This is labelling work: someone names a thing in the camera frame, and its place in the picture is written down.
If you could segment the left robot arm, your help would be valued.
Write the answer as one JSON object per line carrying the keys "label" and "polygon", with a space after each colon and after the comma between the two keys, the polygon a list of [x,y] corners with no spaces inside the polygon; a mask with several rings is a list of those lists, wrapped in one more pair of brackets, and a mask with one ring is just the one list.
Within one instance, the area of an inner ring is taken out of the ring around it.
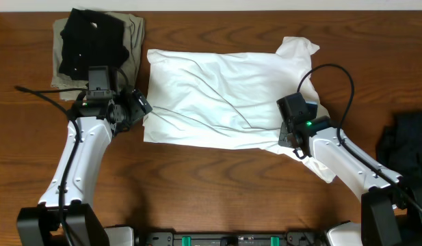
{"label": "left robot arm", "polygon": [[104,153],[112,139],[152,111],[139,90],[81,90],[69,110],[61,159],[38,205],[22,208],[23,245],[134,245],[129,226],[104,228],[92,207]]}

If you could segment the white t-shirt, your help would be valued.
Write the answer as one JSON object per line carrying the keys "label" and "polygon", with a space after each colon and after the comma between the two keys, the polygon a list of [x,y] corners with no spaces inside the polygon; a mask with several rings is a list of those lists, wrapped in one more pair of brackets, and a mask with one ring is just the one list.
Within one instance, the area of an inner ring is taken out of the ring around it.
{"label": "white t-shirt", "polygon": [[191,53],[151,49],[144,141],[205,148],[258,148],[292,159],[278,143],[278,99],[301,91],[318,102],[307,77],[319,47],[286,37],[273,53]]}

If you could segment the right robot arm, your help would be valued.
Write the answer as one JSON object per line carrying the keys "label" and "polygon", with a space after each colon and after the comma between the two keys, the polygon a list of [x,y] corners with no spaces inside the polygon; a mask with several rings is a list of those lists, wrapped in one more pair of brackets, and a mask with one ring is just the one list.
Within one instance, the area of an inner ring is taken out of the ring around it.
{"label": "right robot arm", "polygon": [[279,144],[324,164],[360,200],[361,222],[326,231],[327,245],[422,245],[422,181],[388,169],[338,131],[327,116],[282,122]]}

